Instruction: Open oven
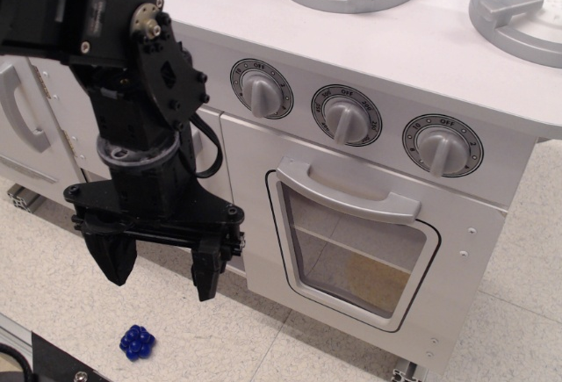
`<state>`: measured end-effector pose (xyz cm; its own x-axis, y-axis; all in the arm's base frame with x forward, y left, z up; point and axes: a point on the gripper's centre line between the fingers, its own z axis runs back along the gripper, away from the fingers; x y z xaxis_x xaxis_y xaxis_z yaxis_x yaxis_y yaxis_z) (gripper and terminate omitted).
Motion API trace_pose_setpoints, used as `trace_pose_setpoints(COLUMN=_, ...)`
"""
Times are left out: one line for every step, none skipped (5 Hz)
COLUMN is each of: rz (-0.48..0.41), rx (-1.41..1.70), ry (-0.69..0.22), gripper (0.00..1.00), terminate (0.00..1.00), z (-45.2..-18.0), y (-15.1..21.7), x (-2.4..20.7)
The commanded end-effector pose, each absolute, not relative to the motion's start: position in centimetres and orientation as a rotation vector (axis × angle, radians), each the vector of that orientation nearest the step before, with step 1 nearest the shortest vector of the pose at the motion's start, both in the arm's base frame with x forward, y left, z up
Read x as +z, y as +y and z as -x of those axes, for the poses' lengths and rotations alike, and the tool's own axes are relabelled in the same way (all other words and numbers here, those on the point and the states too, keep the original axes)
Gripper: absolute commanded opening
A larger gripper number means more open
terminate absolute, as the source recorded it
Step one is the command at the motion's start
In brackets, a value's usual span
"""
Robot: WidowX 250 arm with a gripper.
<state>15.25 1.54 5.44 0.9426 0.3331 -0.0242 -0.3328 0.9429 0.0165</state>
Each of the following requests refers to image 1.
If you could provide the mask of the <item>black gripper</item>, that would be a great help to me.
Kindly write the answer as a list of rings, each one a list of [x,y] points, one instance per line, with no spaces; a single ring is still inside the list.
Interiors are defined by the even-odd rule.
[[[65,189],[76,229],[109,281],[124,285],[137,241],[149,241],[190,249],[198,299],[215,297],[226,263],[242,253],[244,213],[207,191],[192,166],[183,153],[150,165],[118,162],[111,179]]]

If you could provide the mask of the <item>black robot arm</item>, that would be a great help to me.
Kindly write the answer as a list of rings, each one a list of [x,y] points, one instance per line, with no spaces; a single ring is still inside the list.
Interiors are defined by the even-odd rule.
[[[193,130],[207,77],[175,38],[162,0],[1,0],[3,54],[58,61],[89,97],[97,153],[110,178],[63,196],[105,276],[122,285],[138,241],[187,248],[200,300],[212,299],[227,263],[242,252],[243,210],[201,186],[223,158],[196,167]]]

